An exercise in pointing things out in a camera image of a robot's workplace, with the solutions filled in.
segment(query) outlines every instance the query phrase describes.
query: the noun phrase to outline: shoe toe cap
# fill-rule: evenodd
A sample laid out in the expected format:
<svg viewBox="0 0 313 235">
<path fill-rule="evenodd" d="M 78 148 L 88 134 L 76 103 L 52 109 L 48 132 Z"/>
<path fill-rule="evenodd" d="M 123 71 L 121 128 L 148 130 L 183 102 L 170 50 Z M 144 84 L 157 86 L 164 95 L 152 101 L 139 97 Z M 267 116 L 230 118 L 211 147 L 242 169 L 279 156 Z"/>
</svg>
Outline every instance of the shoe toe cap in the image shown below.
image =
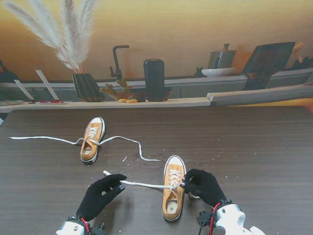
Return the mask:
<svg viewBox="0 0 313 235">
<path fill-rule="evenodd" d="M 90 123 L 100 123 L 100 124 L 102 124 L 102 121 L 101 121 L 101 118 L 95 117 L 93 120 L 91 120 Z"/>
<path fill-rule="evenodd" d="M 181 166 L 183 166 L 182 160 L 179 157 L 176 157 L 176 156 L 171 157 L 171 159 L 168 162 L 168 164 L 174 164 L 174 165 L 181 165 Z"/>
</svg>

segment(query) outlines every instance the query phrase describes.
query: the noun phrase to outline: white rubber sole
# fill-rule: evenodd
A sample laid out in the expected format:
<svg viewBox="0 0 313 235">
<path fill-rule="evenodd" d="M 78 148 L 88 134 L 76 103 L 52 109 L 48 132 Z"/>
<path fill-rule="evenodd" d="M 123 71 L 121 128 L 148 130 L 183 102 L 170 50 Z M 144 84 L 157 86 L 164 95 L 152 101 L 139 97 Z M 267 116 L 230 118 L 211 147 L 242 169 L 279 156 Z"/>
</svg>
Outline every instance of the white rubber sole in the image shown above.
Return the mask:
<svg viewBox="0 0 313 235">
<path fill-rule="evenodd" d="M 99 141 L 101 141 L 102 138 L 104 137 L 105 132 L 106 132 L 106 125 L 105 125 L 105 123 L 104 123 L 104 120 L 103 120 L 101 117 L 99 117 L 99 118 L 101 119 L 101 122 L 102 122 L 102 130 L 101 130 L 101 135 L 100 135 L 100 138 L 99 138 Z M 85 130 L 84 136 L 85 136 L 85 134 L 86 134 L 86 131 L 87 131 L 88 126 L 89 126 L 89 124 L 91 123 L 91 121 L 90 121 L 90 122 L 88 123 L 88 125 L 87 125 L 87 128 L 86 128 L 86 130 Z M 82 160 L 82 162 L 85 163 L 85 164 L 94 163 L 94 162 L 97 160 L 98 153 L 99 153 L 99 146 L 97 146 L 96 154 L 95 154 L 91 159 L 89 159 L 89 160 L 83 160 L 82 158 L 80 158 L 80 160 Z"/>
<path fill-rule="evenodd" d="M 167 162 L 166 162 L 166 164 L 165 164 L 164 173 L 163 173 L 163 174 L 164 174 L 164 180 L 165 180 L 165 172 L 166 172 L 167 165 L 168 165 L 170 159 L 173 158 L 173 157 L 177 157 L 177 158 L 180 159 L 180 161 L 182 162 L 182 165 L 183 165 L 183 167 L 184 167 L 184 174 L 186 174 L 186 166 L 185 166 L 184 161 L 180 158 L 180 156 L 174 155 L 174 156 L 171 156 L 171 157 L 167 160 Z M 181 205 L 180 212 L 179 212 L 179 214 L 178 214 L 174 219 L 168 219 L 168 218 L 166 218 L 165 215 L 163 214 L 163 210 L 161 210 L 162 215 L 163 215 L 163 218 L 164 218 L 167 222 L 175 222 L 176 220 L 178 220 L 178 219 L 180 218 L 181 213 L 182 213 L 182 207 L 183 207 L 183 204 L 184 204 L 184 196 L 185 196 L 185 195 L 183 195 L 183 198 L 182 198 L 182 205 Z"/>
</svg>

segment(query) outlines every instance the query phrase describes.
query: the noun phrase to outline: shoelace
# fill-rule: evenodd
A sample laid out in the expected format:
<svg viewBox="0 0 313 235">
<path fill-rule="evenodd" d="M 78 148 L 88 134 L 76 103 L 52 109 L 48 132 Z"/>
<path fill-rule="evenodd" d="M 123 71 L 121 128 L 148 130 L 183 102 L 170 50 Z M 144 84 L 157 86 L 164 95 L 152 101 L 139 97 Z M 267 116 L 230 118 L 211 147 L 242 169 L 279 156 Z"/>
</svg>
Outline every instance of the shoelace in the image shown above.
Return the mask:
<svg viewBox="0 0 313 235">
<path fill-rule="evenodd" d="M 88 136 L 93 140 L 98 132 L 99 127 L 89 127 Z"/>
<path fill-rule="evenodd" d="M 178 170 L 174 170 L 174 169 L 168 169 L 168 171 L 170 173 L 168 173 L 168 180 L 169 180 L 169 184 L 170 186 L 172 186 L 173 188 L 177 188 L 180 184 L 180 178 L 181 178 L 181 171 Z"/>
<path fill-rule="evenodd" d="M 13 139 L 13 140 L 49 139 L 49 140 L 55 140 L 55 141 L 62 141 L 62 142 L 70 143 L 70 144 L 73 144 L 73 145 L 77 145 L 80 141 L 85 140 L 84 138 L 79 138 L 76 142 L 71 142 L 71 141 L 67 141 L 67 140 L 64 140 L 64 139 L 59 139 L 59 138 L 54 138 L 54 137 L 49 137 L 49 136 L 10 137 L 10 138 Z M 110 141 L 110 140 L 113 140 L 113 139 L 116 139 L 116 138 L 120 138 L 120 139 L 124 139 L 124 140 L 127 140 L 127 141 L 132 141 L 134 143 L 138 143 L 138 145 L 139 145 L 139 155 L 140 155 L 142 160 L 147 161 L 147 162 L 160 162 L 160 160 L 157 160 L 157 159 L 147 159 L 147 158 L 144 158 L 142 156 L 141 144 L 138 141 L 134 141 L 134 140 L 129 139 L 129 138 L 125 138 L 125 137 L 122 137 L 122 136 L 113 136 L 113 137 L 110 137 L 110 138 L 108 138 L 108 139 L 106 139 L 104 141 L 101 141 L 100 143 L 97 142 L 97 141 L 94 141 L 94 140 L 90 140 L 90 142 L 92 142 L 92 143 L 94 143 L 96 145 L 102 145 L 103 143 L 105 143 L 107 141 Z"/>
<path fill-rule="evenodd" d="M 111 175 L 111 173 L 107 172 L 106 170 L 103 171 L 105 175 Z M 176 186 L 168 186 L 168 185 L 150 185 L 150 184 L 143 184 L 143 183 L 136 183 L 136 182 L 129 182 L 126 180 L 121 180 L 123 184 L 127 185 L 137 185 L 137 186 L 143 186 L 143 187 L 148 187 L 148 188 L 168 188 L 169 190 L 175 190 L 178 188 L 179 185 Z"/>
</svg>

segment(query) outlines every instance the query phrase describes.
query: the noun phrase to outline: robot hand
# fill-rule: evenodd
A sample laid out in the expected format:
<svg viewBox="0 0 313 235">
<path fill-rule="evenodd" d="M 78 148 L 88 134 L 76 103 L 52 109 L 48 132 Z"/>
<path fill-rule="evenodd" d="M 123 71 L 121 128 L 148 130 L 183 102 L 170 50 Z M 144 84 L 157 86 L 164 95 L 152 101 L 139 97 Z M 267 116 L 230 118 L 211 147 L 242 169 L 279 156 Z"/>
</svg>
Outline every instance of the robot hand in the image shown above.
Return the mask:
<svg viewBox="0 0 313 235">
<path fill-rule="evenodd" d="M 214 175 L 204 170 L 190 169 L 183 182 L 185 193 L 199 196 L 210 206 L 214 207 L 219 201 L 226 200 Z"/>
<path fill-rule="evenodd" d="M 120 181 L 126 179 L 127 177 L 124 175 L 115 174 L 104 177 L 90 185 L 76 212 L 76 217 L 82 217 L 86 221 L 94 219 L 108 203 L 124 190 L 125 186 Z"/>
</svg>

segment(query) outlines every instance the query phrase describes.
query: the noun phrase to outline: faucet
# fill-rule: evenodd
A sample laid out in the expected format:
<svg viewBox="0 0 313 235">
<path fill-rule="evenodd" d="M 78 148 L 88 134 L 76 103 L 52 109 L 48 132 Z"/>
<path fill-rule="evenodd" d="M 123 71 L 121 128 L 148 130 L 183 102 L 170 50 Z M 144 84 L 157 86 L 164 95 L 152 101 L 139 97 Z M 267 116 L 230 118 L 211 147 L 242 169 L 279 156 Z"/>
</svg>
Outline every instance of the faucet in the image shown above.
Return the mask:
<svg viewBox="0 0 313 235">
<path fill-rule="evenodd" d="M 119 48 L 129 48 L 129 45 L 121 45 L 121 46 L 113 47 L 113 57 L 114 57 L 116 69 L 114 72 L 112 66 L 110 66 L 110 71 L 111 71 L 111 77 L 117 77 L 117 80 L 122 80 L 123 76 L 122 76 L 121 70 L 119 69 L 117 55 L 116 55 L 116 49 L 119 49 Z"/>
</svg>

